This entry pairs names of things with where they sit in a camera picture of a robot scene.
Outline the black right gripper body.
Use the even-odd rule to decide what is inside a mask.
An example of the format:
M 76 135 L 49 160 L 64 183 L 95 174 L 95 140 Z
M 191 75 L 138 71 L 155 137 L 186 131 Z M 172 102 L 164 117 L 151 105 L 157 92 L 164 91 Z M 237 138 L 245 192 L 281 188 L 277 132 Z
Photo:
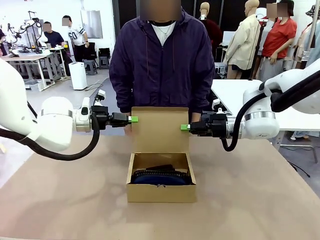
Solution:
M 206 113 L 190 124 L 189 132 L 199 137 L 226 137 L 227 121 L 224 113 Z

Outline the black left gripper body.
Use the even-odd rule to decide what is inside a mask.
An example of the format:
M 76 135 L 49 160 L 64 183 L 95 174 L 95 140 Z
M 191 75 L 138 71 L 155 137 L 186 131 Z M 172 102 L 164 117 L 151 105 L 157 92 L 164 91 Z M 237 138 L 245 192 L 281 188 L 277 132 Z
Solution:
M 106 126 L 121 128 L 129 124 L 129 117 L 125 113 L 109 113 L 107 106 L 91 106 L 91 126 L 93 130 L 105 130 Z

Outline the brown cardboard box with lid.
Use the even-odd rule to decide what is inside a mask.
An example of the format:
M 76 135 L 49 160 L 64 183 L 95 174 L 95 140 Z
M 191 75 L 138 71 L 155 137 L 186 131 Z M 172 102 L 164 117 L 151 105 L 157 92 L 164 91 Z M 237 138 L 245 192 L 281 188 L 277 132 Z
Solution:
M 196 179 L 189 156 L 189 132 L 181 125 L 189 123 L 183 107 L 134 107 L 132 116 L 132 153 L 126 180 L 129 203 L 195 203 Z M 187 173 L 191 185 L 131 184 L 135 171 L 171 164 L 176 171 Z

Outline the purple-sleeved right forearm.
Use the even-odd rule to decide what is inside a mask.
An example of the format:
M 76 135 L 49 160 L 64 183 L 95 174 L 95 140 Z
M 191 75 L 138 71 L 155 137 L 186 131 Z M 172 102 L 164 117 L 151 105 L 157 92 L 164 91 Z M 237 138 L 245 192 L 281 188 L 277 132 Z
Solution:
M 117 106 L 122 113 L 129 114 L 133 107 L 133 91 L 128 85 L 117 85 L 115 88 Z

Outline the grey plastic stool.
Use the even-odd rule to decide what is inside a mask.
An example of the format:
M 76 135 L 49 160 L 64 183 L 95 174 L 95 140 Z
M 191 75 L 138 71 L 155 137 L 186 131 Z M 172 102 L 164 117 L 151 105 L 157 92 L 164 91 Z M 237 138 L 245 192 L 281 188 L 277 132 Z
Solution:
M 100 56 L 99 57 L 99 68 L 102 70 L 109 70 L 110 69 L 109 58 L 107 56 Z
M 95 60 L 83 60 L 85 72 L 87 75 L 94 76 L 98 73 L 98 68 Z

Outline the person in purple jacket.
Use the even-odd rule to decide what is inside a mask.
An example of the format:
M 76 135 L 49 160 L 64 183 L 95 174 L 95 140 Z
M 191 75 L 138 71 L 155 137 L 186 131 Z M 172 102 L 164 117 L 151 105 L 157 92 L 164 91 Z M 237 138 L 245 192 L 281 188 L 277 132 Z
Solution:
M 212 86 L 215 63 L 203 23 L 183 8 L 178 12 L 178 19 L 163 23 L 128 21 L 116 38 L 109 78 L 114 91 L 118 85 L 132 88 L 132 108 L 188 108 L 191 121 L 192 90 Z

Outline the large white table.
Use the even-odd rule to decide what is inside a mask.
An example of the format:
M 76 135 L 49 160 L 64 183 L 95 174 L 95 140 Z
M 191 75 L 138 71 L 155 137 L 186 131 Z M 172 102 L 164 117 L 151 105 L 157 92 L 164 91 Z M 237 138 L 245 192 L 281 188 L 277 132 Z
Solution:
M 258 86 L 259 80 L 214 79 L 211 90 L 225 108 L 234 116 L 243 106 L 243 94 L 246 89 Z M 279 133 L 272 145 L 279 150 L 285 131 L 320 132 L 320 114 L 306 114 L 290 107 L 275 114 L 279 123 Z

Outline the person in white jersey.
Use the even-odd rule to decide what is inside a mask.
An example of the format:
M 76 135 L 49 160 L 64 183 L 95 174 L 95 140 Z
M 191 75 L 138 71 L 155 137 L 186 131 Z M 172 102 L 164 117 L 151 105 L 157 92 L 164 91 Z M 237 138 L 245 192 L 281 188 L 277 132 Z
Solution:
M 69 15 L 62 17 L 62 25 L 67 26 L 68 37 L 71 40 L 74 58 L 76 62 L 83 62 L 86 49 L 90 46 L 88 35 L 82 25 L 73 24 Z

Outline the mannequin in beige jacket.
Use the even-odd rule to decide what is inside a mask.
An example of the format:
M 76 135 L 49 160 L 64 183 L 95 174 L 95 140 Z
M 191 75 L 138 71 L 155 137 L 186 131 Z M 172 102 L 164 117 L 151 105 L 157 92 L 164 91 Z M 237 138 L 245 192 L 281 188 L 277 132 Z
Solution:
M 252 69 L 261 28 L 256 15 L 259 5 L 259 0 L 246 1 L 245 19 L 240 22 L 228 45 L 223 63 L 227 66 L 226 78 L 229 80 L 240 79 Z

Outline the person in dark shirt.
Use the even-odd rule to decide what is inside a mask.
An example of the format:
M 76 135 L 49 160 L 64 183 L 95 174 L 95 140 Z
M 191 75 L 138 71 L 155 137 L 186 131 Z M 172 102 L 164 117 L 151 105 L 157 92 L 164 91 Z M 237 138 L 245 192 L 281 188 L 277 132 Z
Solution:
M 59 32 L 52 30 L 52 24 L 49 21 L 43 23 L 44 35 L 47 38 L 47 44 L 50 44 L 52 48 L 56 46 L 64 46 L 65 41 Z

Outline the mannequin in dark red garment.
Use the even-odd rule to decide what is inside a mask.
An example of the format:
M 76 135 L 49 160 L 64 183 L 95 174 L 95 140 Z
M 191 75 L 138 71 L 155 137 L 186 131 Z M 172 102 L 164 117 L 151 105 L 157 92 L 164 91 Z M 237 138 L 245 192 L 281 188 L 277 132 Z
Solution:
M 222 31 L 213 20 L 208 18 L 210 11 L 210 4 L 208 2 L 201 3 L 199 11 L 199 20 L 204 24 L 207 30 L 209 39 L 211 41 L 212 49 L 216 50 L 223 40 Z

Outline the person in red shirt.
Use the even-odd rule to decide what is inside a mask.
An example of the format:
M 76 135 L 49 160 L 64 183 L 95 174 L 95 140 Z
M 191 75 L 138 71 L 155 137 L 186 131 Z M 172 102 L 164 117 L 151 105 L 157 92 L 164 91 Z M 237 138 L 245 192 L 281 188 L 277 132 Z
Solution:
M 261 53 L 257 79 L 262 82 L 283 72 L 288 48 L 297 32 L 297 23 L 292 19 L 294 5 L 293 0 L 280 0 L 276 4 L 275 22 L 266 36 Z

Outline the white lab robot arms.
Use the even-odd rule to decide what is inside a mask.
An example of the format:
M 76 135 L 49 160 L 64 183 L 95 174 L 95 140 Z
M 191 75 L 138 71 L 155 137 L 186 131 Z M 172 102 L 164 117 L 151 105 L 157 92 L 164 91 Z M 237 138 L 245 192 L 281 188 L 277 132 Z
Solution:
M 42 54 L 47 48 L 48 41 L 45 36 L 44 23 L 33 11 L 29 11 L 29 19 L 24 20 L 20 26 L 9 23 L 6 17 L 0 20 L 1 38 L 9 55 L 16 57 L 18 53 Z

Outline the mannequin with black hat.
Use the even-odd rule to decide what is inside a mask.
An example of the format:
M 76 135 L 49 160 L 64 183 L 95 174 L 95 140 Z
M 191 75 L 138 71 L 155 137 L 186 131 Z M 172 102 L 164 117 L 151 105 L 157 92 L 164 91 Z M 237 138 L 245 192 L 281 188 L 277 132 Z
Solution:
M 308 24 L 302 31 L 296 45 L 294 46 L 293 57 L 296 62 L 295 69 L 304 69 L 303 65 L 309 66 L 320 59 L 320 7 L 317 15 L 314 35 L 310 45 L 307 61 L 302 61 L 303 53 L 307 52 L 311 35 L 312 23 Z

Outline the grey wall panel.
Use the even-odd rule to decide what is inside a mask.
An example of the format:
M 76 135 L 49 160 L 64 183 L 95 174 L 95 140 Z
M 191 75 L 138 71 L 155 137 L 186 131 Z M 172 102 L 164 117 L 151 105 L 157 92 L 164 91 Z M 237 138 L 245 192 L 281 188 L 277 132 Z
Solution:
M 102 39 L 103 29 L 99 10 L 81 10 L 81 20 L 89 39 Z

